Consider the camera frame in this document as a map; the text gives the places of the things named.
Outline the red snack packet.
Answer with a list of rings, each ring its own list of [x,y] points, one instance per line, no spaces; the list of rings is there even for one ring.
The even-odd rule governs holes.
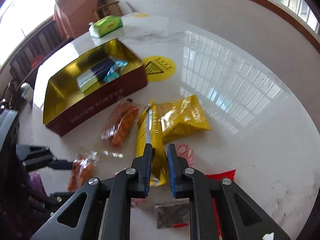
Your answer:
[[[218,180],[218,181],[221,181],[223,178],[228,178],[233,181],[234,177],[235,177],[235,172],[236,172],[236,170],[230,170],[227,172],[222,172],[222,173],[217,173],[217,174],[206,174],[206,177],[209,179],[214,179],[214,180]],[[215,215],[218,237],[219,237],[219,240],[222,240],[221,223],[220,223],[219,215],[217,213],[217,206],[216,206],[216,201],[214,198],[212,198],[212,206],[213,206],[214,215]]]

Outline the dark grey snack packet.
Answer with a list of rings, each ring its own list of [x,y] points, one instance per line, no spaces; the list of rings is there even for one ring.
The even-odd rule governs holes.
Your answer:
[[[190,224],[188,202],[172,202],[155,205],[157,229],[182,228]]]

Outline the orange snack bag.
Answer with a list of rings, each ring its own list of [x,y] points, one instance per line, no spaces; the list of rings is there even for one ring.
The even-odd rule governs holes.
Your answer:
[[[98,159],[98,153],[95,151],[78,154],[76,156],[73,161],[67,191],[72,192],[78,190],[92,177]]]
[[[113,147],[120,147],[131,131],[139,110],[140,107],[131,101],[119,103],[108,117],[101,138]]]

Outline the pink white patterned packet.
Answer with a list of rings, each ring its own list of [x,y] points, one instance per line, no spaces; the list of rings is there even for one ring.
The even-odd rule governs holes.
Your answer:
[[[178,157],[182,157],[187,160],[189,167],[194,166],[194,156],[195,152],[190,148],[187,144],[176,144],[176,153]],[[147,198],[132,198],[131,206],[132,207],[140,207],[142,203],[146,202]]]

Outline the yellow snack bag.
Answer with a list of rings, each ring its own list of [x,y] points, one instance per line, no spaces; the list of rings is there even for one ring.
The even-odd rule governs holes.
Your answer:
[[[211,127],[198,97],[191,95],[176,101],[155,103],[142,111],[137,121],[136,157],[141,157],[146,144],[153,148],[150,186],[167,183],[169,170],[164,145]]]

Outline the grey navy snack pack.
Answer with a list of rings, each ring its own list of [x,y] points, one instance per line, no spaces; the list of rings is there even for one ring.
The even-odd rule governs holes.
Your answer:
[[[97,82],[103,80],[112,65],[112,60],[107,57],[78,76],[76,81],[80,92],[84,93]]]

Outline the teal snack packet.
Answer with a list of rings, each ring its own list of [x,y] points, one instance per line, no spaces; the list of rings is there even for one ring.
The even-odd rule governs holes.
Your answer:
[[[103,78],[105,83],[109,83],[122,75],[124,68],[129,64],[128,61],[123,61],[114,57],[110,57],[113,62],[112,67],[108,70],[106,76]]]

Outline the red gold tin box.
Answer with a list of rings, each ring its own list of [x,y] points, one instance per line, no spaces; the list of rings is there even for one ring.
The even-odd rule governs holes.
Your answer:
[[[107,41],[49,78],[43,124],[63,136],[147,84],[143,61],[120,39]]]

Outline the yellow round table sticker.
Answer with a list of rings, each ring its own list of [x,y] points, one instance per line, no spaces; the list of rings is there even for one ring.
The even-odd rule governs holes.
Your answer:
[[[164,56],[149,56],[143,59],[148,82],[162,82],[176,72],[176,64]]]

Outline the dark wooden chair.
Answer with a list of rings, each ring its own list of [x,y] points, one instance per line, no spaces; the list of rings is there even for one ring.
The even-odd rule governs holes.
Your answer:
[[[14,52],[9,62],[11,82],[15,86],[27,82],[34,87],[40,65],[71,41],[72,37],[61,36],[55,20],[46,20],[32,31]]]

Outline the green tissue pack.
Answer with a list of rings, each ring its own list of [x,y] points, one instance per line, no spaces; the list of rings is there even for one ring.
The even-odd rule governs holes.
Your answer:
[[[101,38],[123,26],[121,17],[106,16],[89,27],[89,33],[94,38]]]

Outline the small wooden chair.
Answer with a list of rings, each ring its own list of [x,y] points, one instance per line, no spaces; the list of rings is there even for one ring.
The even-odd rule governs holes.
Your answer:
[[[98,21],[106,16],[123,16],[123,12],[119,6],[119,1],[107,3],[92,10],[95,19]]]

